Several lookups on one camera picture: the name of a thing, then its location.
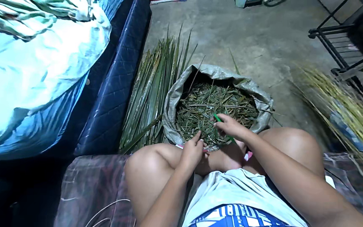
white sheet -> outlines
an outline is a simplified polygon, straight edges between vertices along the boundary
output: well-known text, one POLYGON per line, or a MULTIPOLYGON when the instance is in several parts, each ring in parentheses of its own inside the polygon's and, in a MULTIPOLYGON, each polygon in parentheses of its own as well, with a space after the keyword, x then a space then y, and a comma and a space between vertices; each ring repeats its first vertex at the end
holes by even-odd
POLYGON ((92 6, 95 20, 58 19, 28 42, 9 35, 0 39, 0 140, 63 94, 100 57, 111 25, 98 4, 92 6))

blue mattress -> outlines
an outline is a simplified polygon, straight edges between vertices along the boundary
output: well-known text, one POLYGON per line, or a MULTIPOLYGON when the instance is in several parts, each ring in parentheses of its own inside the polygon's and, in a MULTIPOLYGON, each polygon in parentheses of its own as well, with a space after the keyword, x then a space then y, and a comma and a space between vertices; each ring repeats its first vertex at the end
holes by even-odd
POLYGON ((148 0, 99 2, 112 24, 102 56, 56 101, 25 118, 0 144, 0 160, 114 151, 150 21, 148 0))

leg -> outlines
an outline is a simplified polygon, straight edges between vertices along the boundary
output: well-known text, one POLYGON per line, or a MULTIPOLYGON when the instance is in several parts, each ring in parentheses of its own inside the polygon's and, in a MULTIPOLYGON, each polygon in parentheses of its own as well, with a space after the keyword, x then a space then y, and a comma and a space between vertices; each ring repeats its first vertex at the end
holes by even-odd
MULTIPOLYGON (((322 152, 309 133, 296 128, 271 128, 262 131, 259 136, 324 179, 322 152)), ((249 159, 244 169, 266 174, 255 157, 249 159)))
POLYGON ((173 145, 155 144, 141 148, 127 160, 125 179, 138 223, 173 174, 181 153, 181 149, 173 145))
MULTIPOLYGON (((155 144, 135 152, 125 164, 125 179, 132 206, 141 222, 179 164, 182 149, 170 144, 155 144)), ((195 169, 199 175, 242 167, 243 152, 236 145, 223 147, 204 156, 195 169)))

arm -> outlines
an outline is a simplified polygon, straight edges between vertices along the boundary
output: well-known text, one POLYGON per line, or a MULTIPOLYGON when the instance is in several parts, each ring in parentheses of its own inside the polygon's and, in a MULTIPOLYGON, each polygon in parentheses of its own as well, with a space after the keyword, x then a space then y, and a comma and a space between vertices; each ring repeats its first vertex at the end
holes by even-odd
POLYGON ((251 149, 281 194, 314 227, 363 226, 363 215, 324 180, 233 118, 215 126, 251 149))
POLYGON ((199 131, 184 145, 180 161, 155 203, 142 220, 141 227, 176 226, 181 214, 187 181, 203 155, 204 142, 199 131))

concrete floor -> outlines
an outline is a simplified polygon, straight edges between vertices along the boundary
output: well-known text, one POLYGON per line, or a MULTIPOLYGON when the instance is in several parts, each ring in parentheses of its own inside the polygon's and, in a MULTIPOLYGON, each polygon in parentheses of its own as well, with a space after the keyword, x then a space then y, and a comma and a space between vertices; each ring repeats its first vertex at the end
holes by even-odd
MULTIPOLYGON (((177 35, 183 23, 182 37, 190 45, 198 43, 191 63, 213 64, 234 70, 231 49, 241 75, 249 75, 274 98, 274 117, 282 126, 301 128, 322 144, 320 123, 312 111, 292 91, 289 79, 299 73, 296 65, 312 65, 326 73, 337 67, 318 39, 307 37, 327 12, 317 0, 287 2, 273 8, 253 6, 236 8, 233 0, 187 0, 151 6, 152 23, 145 50, 169 32, 177 35)), ((275 120, 270 126, 278 127, 275 120)))

